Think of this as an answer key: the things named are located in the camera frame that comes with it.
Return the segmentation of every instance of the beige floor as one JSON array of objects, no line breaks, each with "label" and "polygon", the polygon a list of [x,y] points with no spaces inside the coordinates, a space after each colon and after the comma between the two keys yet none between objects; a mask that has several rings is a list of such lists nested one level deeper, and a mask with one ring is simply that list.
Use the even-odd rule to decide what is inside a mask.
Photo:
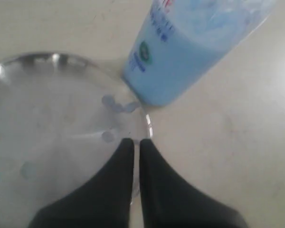
[{"label": "beige floor", "polygon": [[[59,50],[120,69],[150,3],[0,0],[0,59]],[[285,227],[285,0],[181,98],[150,114],[154,141],[187,181],[252,228]],[[132,227],[142,228],[139,199],[132,209]]]}]

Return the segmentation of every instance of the plastic bottle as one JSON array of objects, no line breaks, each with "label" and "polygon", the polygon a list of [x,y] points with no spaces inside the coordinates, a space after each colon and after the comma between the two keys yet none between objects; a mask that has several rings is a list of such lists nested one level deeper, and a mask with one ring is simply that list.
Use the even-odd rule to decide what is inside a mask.
[{"label": "plastic bottle", "polygon": [[150,105],[169,104],[269,15],[275,0],[154,0],[124,67]]}]

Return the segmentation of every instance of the clear plastic container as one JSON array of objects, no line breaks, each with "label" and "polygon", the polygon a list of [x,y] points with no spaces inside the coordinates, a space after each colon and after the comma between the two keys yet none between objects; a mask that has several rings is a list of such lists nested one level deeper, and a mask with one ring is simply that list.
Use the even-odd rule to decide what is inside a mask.
[{"label": "clear plastic container", "polygon": [[124,67],[146,103],[166,105],[269,15],[275,0],[154,0]]}]

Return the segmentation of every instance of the green logo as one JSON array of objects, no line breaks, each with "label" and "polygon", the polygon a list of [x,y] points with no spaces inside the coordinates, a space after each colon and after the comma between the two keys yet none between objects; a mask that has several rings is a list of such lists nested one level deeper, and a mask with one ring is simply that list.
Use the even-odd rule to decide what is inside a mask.
[{"label": "green logo", "polygon": [[149,47],[145,41],[143,41],[139,46],[139,57],[146,64],[152,63]]}]

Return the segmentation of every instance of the light blue bottle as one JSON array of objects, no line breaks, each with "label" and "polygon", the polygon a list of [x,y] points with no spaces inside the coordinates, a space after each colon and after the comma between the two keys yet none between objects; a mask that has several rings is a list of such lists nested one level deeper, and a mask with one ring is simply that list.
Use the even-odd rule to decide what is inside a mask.
[{"label": "light blue bottle", "polygon": [[144,102],[169,104],[255,29],[273,2],[154,0],[125,64],[125,81]]}]

